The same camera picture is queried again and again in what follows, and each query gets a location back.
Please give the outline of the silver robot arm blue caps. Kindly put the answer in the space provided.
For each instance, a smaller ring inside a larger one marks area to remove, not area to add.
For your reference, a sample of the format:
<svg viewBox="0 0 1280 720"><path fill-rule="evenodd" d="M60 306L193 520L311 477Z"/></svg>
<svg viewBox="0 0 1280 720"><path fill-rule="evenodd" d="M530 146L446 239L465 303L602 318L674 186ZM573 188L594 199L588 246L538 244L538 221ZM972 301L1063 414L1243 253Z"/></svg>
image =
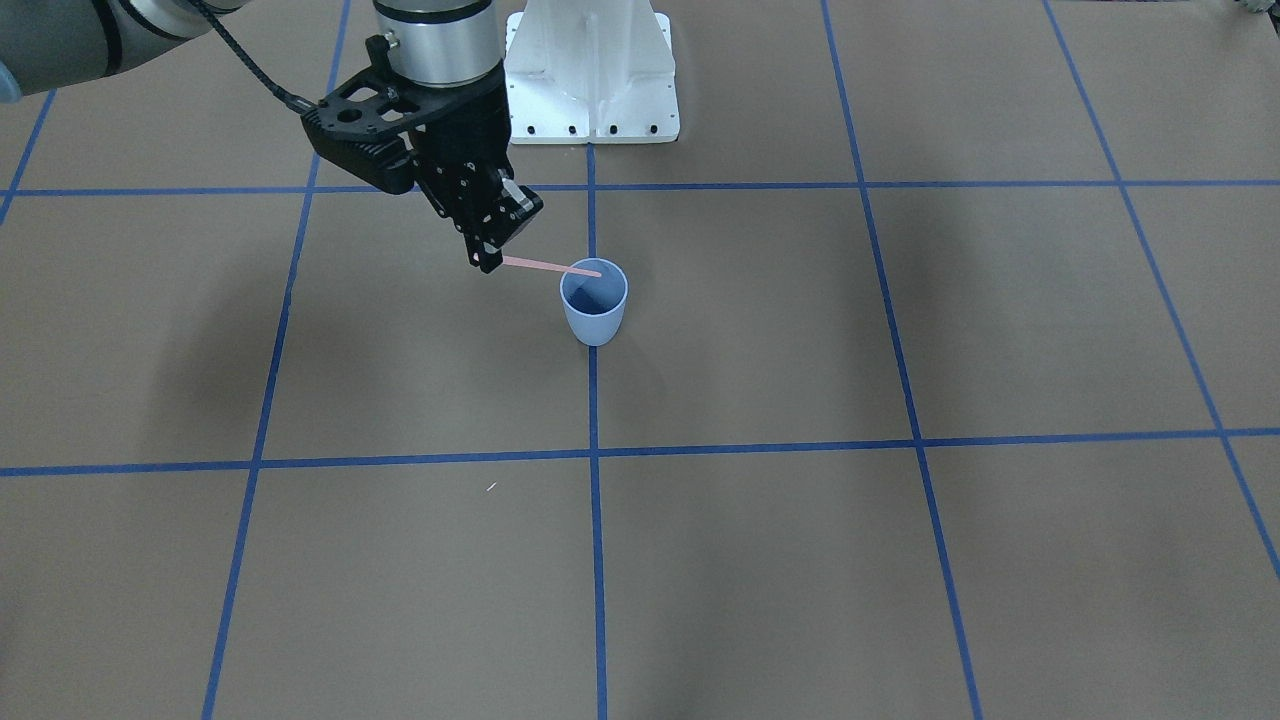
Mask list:
<svg viewBox="0 0 1280 720"><path fill-rule="evenodd" d="M242 1L5 1L3 101L106 79L216 36L298 118L328 164L419 191L480 272L543 210L509 160L506 51L490 1L374 1L364 64L323 95L287 88L241 42Z"/></svg>

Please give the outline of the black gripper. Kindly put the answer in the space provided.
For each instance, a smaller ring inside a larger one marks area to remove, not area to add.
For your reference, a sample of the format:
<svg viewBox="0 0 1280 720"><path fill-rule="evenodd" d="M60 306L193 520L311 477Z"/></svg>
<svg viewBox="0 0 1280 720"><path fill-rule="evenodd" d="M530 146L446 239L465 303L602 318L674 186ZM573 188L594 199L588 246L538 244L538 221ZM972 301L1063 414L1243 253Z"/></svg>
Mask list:
<svg viewBox="0 0 1280 720"><path fill-rule="evenodd" d="M457 88L477 96L407 133L419 187L462 234L468 264L485 274L502 265L502 249L544 208L536 192L517 182L508 158L507 88L506 73L490 70Z"/></svg>

